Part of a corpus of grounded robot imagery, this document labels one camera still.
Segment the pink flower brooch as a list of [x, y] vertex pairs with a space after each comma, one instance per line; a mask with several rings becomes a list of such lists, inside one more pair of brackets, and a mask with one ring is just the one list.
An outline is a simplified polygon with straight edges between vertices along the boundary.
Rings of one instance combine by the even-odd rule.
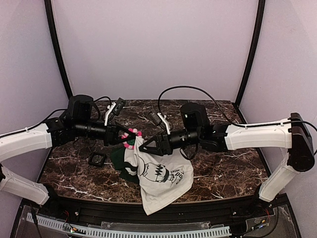
[[[136, 137], [140, 137], [142, 138], [142, 132], [136, 128], [128, 128], [128, 130], [134, 134], [136, 134]], [[121, 139], [126, 139], [126, 138], [131, 138], [131, 135], [127, 132], [125, 132], [122, 136], [121, 136]], [[133, 150], [134, 147], [135, 147], [135, 138], [132, 138], [131, 140], [128, 140], [128, 141], [124, 141], [122, 142], [123, 143], [123, 146], [126, 148], [126, 149], [129, 149], [129, 150]]]

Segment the white and green garment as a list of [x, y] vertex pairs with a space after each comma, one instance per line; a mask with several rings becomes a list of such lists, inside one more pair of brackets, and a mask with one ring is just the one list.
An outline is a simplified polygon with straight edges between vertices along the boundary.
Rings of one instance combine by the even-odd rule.
[[121, 178], [140, 186], [143, 209], [151, 215], [189, 191], [194, 169], [178, 150], [162, 157], [140, 152], [144, 142], [137, 137], [133, 150], [119, 147], [111, 152], [110, 159]]

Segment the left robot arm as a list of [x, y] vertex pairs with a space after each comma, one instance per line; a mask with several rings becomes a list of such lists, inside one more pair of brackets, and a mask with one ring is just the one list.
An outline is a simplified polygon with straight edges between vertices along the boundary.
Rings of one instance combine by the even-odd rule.
[[[47, 117], [43, 122], [0, 137], [0, 160], [40, 149], [49, 149], [74, 141], [77, 137], [102, 140], [105, 146], [117, 145], [135, 139], [136, 132], [108, 121], [118, 115], [125, 105], [118, 99], [110, 105], [105, 120], [92, 119], [94, 99], [87, 95], [69, 98], [68, 106], [57, 118]], [[15, 174], [5, 166], [0, 167], [0, 189], [13, 195], [45, 205], [54, 199], [53, 189]]]

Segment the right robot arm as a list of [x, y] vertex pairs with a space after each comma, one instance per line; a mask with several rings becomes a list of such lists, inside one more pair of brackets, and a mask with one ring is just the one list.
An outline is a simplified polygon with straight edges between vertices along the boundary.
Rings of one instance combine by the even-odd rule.
[[188, 145], [201, 146], [211, 152], [225, 152], [243, 148], [279, 147], [288, 150], [288, 156], [263, 182], [256, 196], [258, 201], [271, 202], [300, 172], [315, 165], [312, 136], [308, 122], [298, 113], [289, 118], [254, 124], [211, 124], [206, 108], [187, 103], [180, 108], [184, 130], [168, 131], [152, 137], [139, 146], [141, 152], [164, 156]]

